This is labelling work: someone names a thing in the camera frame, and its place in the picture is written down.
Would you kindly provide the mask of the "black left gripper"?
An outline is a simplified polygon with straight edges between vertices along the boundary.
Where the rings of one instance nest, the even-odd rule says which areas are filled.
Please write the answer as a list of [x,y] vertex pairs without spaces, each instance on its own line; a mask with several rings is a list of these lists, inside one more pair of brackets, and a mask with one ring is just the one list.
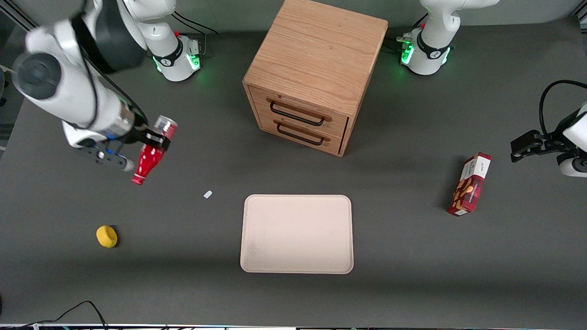
[[543,156],[549,153],[575,152],[575,145],[564,136],[570,121],[560,121],[552,132],[543,128],[543,138],[538,130],[530,130],[511,141],[511,162],[516,163],[528,156]]

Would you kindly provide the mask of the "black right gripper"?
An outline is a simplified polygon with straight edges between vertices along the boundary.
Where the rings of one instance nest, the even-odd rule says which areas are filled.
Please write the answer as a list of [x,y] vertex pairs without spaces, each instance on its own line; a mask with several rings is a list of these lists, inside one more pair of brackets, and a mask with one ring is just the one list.
[[145,130],[147,125],[144,122],[136,122],[131,127],[130,131],[124,136],[120,137],[122,144],[142,143],[145,146],[156,148],[167,152],[170,147],[172,132],[157,133],[153,130]]

